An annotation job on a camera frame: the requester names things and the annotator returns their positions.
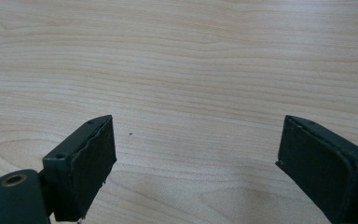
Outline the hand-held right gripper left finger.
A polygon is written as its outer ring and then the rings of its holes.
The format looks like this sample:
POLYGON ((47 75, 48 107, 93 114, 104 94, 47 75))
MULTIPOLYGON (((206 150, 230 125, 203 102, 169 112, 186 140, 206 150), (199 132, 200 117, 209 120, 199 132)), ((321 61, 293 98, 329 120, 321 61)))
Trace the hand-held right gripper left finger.
POLYGON ((42 160, 48 212, 58 221, 85 217, 116 161, 113 118, 86 121, 42 160))

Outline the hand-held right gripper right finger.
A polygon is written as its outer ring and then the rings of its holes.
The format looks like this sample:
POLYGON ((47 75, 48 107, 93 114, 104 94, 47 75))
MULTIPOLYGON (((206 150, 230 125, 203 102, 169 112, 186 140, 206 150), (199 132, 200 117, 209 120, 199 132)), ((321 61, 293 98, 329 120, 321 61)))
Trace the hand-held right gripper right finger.
POLYGON ((358 224, 358 146, 324 126, 284 118, 276 165, 333 224, 358 224))

